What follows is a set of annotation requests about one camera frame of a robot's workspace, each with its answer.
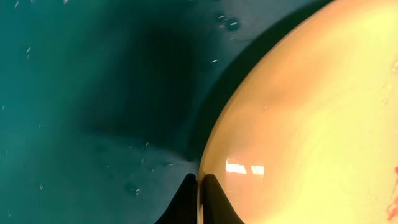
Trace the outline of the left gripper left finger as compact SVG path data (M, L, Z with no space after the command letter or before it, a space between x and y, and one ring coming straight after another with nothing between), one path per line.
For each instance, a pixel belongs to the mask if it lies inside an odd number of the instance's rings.
M155 224L197 223L197 178L187 174L165 212Z

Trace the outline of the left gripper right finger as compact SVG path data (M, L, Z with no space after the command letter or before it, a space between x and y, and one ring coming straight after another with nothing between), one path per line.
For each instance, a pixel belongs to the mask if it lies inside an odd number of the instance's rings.
M214 174L203 178L202 186L204 224L243 224Z

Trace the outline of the yellow-green plate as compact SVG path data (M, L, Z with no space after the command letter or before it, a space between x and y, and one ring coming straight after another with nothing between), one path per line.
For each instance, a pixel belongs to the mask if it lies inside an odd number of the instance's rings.
M397 222L397 0L333 1L248 73L213 174L244 223Z

